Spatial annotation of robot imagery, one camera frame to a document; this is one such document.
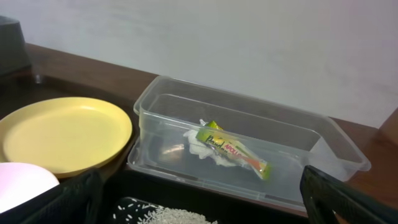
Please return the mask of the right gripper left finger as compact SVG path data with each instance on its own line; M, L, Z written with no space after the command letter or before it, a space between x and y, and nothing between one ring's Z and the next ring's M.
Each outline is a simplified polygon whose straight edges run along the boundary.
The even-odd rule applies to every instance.
M89 169L1 214L1 224L96 223L103 194L99 169Z

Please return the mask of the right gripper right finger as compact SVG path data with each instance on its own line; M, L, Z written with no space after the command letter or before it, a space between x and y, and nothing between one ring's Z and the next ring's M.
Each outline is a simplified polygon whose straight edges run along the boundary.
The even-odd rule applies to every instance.
M305 166L300 192L310 223L397 224L397 210L384 205L314 166Z

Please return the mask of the pink white bowl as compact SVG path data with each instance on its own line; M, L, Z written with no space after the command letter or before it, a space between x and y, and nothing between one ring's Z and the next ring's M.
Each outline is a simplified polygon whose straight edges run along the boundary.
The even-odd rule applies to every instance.
M43 167L21 163L1 163L1 213L4 213L59 184Z

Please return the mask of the yellow round plate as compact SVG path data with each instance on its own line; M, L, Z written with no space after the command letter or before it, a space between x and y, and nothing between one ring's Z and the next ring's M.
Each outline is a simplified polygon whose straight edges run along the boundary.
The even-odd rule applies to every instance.
M58 178L73 177L112 161L132 134L127 113L107 101L44 100L1 119L1 162L34 164Z

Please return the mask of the white tissue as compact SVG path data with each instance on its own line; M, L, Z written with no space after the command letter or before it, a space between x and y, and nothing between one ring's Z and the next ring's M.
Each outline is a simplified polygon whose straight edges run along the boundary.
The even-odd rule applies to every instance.
M211 158L215 161L216 165L223 167L235 167L237 164L230 162L222 156L217 155L216 151L205 144L200 142L196 135L198 131L189 130L183 134L183 137L188 139L189 152L193 155L197 155L200 159Z

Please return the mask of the green snack wrapper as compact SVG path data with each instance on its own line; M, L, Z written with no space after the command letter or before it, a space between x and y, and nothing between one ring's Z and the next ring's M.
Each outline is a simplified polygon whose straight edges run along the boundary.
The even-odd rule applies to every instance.
M215 121L210 121L199 129L195 136L198 141L216 151L217 156L223 156L228 162L243 167L249 167L257 176L266 180L269 178L270 165L252 152L248 147L233 139L231 135L222 133L223 128Z

